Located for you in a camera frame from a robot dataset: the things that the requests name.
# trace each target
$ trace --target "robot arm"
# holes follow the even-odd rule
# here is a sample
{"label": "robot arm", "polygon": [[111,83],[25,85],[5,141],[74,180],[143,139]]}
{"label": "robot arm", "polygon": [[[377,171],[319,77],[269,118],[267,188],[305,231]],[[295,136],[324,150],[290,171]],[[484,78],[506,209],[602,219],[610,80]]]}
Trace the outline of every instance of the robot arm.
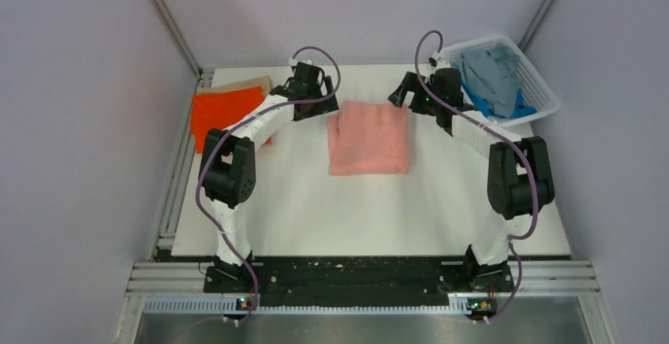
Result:
{"label": "robot arm", "polygon": [[[430,65],[433,68],[432,73],[424,77],[423,81],[432,93],[463,114],[478,121],[484,120],[474,106],[465,103],[460,73],[452,69],[439,52],[432,55]],[[418,82],[418,77],[420,76],[415,73],[407,72],[388,100],[400,107],[407,93],[413,92],[413,100],[409,105],[413,112],[435,116],[439,127],[451,136],[465,141],[488,159],[488,201],[491,209],[477,223],[480,231],[467,248],[464,262],[465,277],[470,283],[484,285],[488,283],[488,277],[500,274],[506,266],[510,233],[506,221],[532,211],[528,176],[520,167],[519,158],[508,145],[432,100]],[[539,209],[551,203],[555,190],[545,141],[538,136],[521,138],[499,127],[489,128],[514,142],[526,154],[537,185]]]}
{"label": "robot arm", "polygon": [[[308,62],[297,62],[293,67],[293,76],[286,84],[272,89],[263,103],[241,120],[247,123],[234,126],[233,136],[228,137],[215,154],[213,151],[217,143],[233,127],[212,129],[207,133],[200,164],[200,173],[206,171],[202,185],[211,201],[215,219],[221,224],[230,244],[244,258],[251,254],[243,203],[251,196],[256,184],[255,143],[264,143],[288,122],[338,110],[334,96],[320,103],[302,102],[323,97],[321,85],[325,86],[327,94],[333,92],[331,78],[326,77],[321,68]],[[212,155],[214,161],[205,170],[206,162]],[[232,252],[222,235],[218,235],[218,240],[217,267],[231,277],[239,278],[241,259]]]}

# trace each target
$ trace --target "folded pink towel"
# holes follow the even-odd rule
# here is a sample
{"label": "folded pink towel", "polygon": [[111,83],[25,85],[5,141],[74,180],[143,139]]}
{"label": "folded pink towel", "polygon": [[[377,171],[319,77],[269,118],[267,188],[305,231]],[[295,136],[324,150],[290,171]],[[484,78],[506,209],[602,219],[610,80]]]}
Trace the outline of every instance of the folded pink towel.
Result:
{"label": "folded pink towel", "polygon": [[327,119],[330,174],[390,174],[409,171],[406,106],[345,101]]}

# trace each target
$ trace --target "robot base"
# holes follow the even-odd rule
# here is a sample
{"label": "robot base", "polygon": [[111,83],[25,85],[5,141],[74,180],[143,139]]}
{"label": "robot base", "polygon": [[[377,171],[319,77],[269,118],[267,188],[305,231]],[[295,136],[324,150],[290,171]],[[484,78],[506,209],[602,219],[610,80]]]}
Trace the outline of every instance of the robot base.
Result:
{"label": "robot base", "polygon": [[[267,307],[441,306],[449,304],[449,293],[513,289],[506,264],[500,272],[472,283],[466,278],[464,260],[461,256],[267,256],[255,258],[252,265],[262,305]],[[250,275],[241,270],[232,278],[219,267],[209,267],[204,292],[250,294]]]}

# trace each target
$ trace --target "gray wall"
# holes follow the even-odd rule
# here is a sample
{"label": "gray wall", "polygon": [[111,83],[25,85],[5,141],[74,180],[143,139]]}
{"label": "gray wall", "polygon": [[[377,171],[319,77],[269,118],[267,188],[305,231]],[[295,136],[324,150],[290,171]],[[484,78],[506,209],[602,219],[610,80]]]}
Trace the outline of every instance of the gray wall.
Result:
{"label": "gray wall", "polygon": [[166,0],[205,66],[284,65],[317,45],[342,64],[407,63],[421,35],[520,40],[541,0]]}
{"label": "gray wall", "polygon": [[108,342],[194,77],[148,0],[0,0],[0,342]]}
{"label": "gray wall", "polygon": [[669,335],[668,6],[559,0],[529,51],[563,103],[534,126],[550,145],[562,219],[625,343]]}

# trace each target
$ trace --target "white work surface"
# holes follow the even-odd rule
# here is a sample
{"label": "white work surface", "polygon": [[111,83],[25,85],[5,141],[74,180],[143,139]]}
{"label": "white work surface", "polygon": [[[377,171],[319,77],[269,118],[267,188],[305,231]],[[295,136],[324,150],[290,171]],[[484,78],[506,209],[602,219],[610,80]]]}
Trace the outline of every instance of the white work surface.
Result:
{"label": "white work surface", "polygon": [[[323,67],[336,83],[334,67]],[[412,65],[344,65],[337,93],[384,103]],[[262,75],[283,84],[289,67],[217,69],[212,86]],[[529,124],[510,131],[531,136]],[[256,153],[256,188],[245,203],[256,256],[464,255],[490,209],[488,161],[454,139],[434,117],[409,115],[408,174],[328,174],[326,117],[292,122]],[[201,155],[192,161],[172,254],[213,255],[215,226],[195,204]],[[209,202],[202,192],[204,205]],[[529,217],[514,220],[524,233]],[[534,235],[515,245],[522,255],[570,254],[555,202],[539,214]]]}

